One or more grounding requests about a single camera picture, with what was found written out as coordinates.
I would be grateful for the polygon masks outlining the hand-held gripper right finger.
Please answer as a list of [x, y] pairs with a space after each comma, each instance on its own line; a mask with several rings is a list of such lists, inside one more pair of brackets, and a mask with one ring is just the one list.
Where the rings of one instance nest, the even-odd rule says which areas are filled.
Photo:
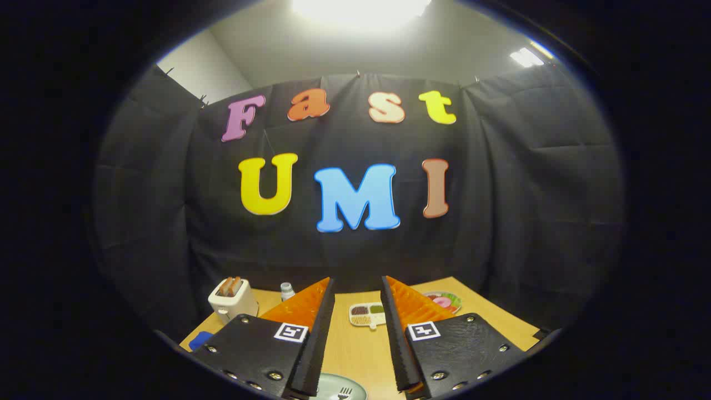
[[453, 398], [525, 359], [526, 352], [482, 316], [455, 316], [389, 276], [382, 285], [394, 379], [407, 399]]

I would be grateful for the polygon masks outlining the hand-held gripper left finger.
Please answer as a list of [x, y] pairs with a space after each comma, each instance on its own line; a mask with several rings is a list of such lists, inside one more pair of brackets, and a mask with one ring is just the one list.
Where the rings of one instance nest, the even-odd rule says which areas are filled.
[[317, 395], [334, 279], [323, 278], [263, 316], [238, 314], [192, 352], [202, 367], [267, 398]]

